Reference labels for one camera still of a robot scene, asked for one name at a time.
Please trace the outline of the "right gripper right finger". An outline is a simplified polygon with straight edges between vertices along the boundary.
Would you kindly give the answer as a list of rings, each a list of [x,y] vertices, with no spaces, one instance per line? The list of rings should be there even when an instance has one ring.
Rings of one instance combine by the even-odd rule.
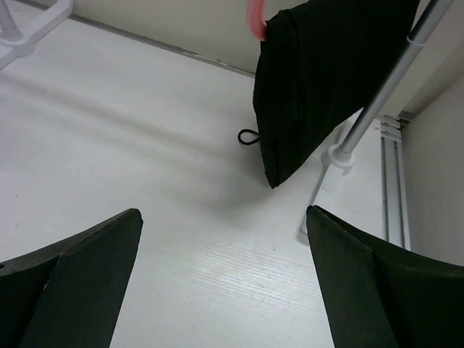
[[[403,249],[319,206],[307,235],[335,347],[462,347],[463,267]]]

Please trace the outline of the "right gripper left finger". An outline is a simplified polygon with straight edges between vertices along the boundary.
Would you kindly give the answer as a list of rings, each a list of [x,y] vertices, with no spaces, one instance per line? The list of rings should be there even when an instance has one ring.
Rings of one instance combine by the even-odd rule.
[[[1,262],[1,346],[109,347],[142,227],[128,209]]]

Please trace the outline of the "black trousers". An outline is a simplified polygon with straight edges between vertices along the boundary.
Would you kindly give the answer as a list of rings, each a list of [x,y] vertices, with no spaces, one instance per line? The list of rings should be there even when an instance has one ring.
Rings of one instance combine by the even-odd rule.
[[[311,0],[268,20],[252,103],[271,187],[370,103],[402,53],[417,9],[405,0]]]

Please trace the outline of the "pink plastic hanger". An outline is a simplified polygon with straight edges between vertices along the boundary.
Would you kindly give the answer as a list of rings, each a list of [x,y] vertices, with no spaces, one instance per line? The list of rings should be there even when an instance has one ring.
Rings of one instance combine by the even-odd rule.
[[[264,19],[266,0],[248,0],[246,24],[252,35],[259,41],[265,40],[266,21]]]

